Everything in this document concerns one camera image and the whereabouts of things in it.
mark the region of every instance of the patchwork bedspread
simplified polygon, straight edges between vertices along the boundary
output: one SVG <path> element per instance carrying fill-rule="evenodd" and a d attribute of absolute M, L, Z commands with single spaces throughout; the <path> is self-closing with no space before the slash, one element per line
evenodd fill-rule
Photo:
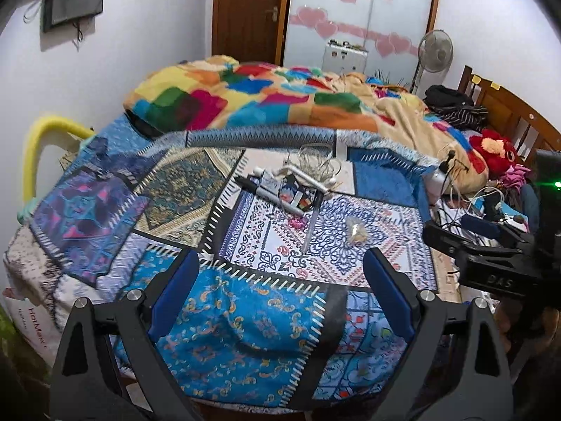
<path fill-rule="evenodd" d="M 214 56 L 152 74 L 124 107 L 162 132 L 285 123 L 377 132 L 434 158 L 454 150 L 453 177 L 461 192 L 486 183 L 487 166 L 460 131 L 403 88 L 372 82 L 363 74 Z"/>
<path fill-rule="evenodd" d="M 342 163 L 302 254 L 310 214 L 287 216 L 237 188 L 256 166 L 325 144 Z M 159 352 L 187 395 L 245 411 L 283 413 L 379 392 L 406 344 L 364 278 L 381 248 L 417 288 L 438 291 L 421 239 L 421 175 L 436 160 L 378 133 L 305 126 L 170 132 L 154 142 L 122 117 L 100 133 L 18 231 L 5 262 L 14 288 L 59 330 L 75 298 L 120 299 L 186 249 L 201 270 Z M 352 245 L 345 220 L 365 225 Z M 116 356 L 127 357 L 119 339 Z"/>

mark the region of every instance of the yellow foam tube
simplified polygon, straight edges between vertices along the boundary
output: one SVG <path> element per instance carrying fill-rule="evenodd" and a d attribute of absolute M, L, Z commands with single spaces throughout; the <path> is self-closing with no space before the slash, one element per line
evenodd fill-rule
<path fill-rule="evenodd" d="M 87 139 L 95 134 L 92 130 L 72 122 L 72 120 L 56 115 L 47 115 L 37 120 L 29 130 L 23 155 L 23 203 L 27 203 L 35 197 L 39 142 L 43 134 L 49 131 L 70 133 L 80 139 Z"/>

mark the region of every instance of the standing fan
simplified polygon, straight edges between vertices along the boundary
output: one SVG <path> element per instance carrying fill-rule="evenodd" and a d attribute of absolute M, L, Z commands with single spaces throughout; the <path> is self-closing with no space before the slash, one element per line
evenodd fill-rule
<path fill-rule="evenodd" d="M 452 40 L 442 30 L 428 32 L 419 44 L 419 63 L 413 77 L 411 92 L 417 86 L 417 81 L 423 75 L 423 71 L 438 73 L 444 71 L 452 63 L 454 47 Z"/>

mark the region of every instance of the metal screw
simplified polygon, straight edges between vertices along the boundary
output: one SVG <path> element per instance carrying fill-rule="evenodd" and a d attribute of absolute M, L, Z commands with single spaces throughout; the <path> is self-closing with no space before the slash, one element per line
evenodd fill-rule
<path fill-rule="evenodd" d="M 74 302 L 74 306 L 79 309 L 83 309 L 86 305 L 88 305 L 88 298 L 78 298 Z"/>
<path fill-rule="evenodd" d="M 476 305 L 476 307 L 480 308 L 480 309 L 486 309 L 487 308 L 487 301 L 483 298 L 475 298 L 473 300 L 473 303 Z"/>
<path fill-rule="evenodd" d="M 423 299 L 424 301 L 430 302 L 430 301 L 434 301 L 435 295 L 432 291 L 429 291 L 428 289 L 424 289 L 421 292 L 421 299 Z"/>
<path fill-rule="evenodd" d="M 137 301 L 141 296 L 142 291 L 140 291 L 139 289 L 131 289 L 131 291 L 127 293 L 127 299 L 129 301 Z"/>

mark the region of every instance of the grey pen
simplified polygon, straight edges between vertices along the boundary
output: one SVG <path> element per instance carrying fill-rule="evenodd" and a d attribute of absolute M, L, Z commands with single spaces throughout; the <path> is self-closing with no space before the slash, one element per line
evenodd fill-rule
<path fill-rule="evenodd" d="M 306 233 L 306 238 L 304 239 L 304 243 L 302 244 L 302 255 L 305 255 L 308 251 L 308 247 L 310 246 L 310 242 L 312 240 L 313 229 L 315 228 L 315 224 L 318 221 L 319 216 L 319 209 L 322 206 L 323 201 L 323 193 L 319 190 L 316 191 L 316 198 L 313 201 L 313 213 L 312 218 L 310 218 L 310 224 L 308 225 L 308 232 Z"/>
<path fill-rule="evenodd" d="M 273 195 L 270 191 L 267 191 L 266 189 L 257 186 L 251 180 L 245 177 L 240 177 L 240 176 L 236 177 L 236 183 L 243 189 L 246 189 L 251 193 L 253 193 L 254 195 L 263 198 L 269 202 L 272 202 L 273 204 L 278 205 L 281 209 L 284 209 L 293 215 L 304 216 L 304 212 L 300 210 L 298 207 L 294 207 L 292 204 L 283 201 L 278 196 Z"/>

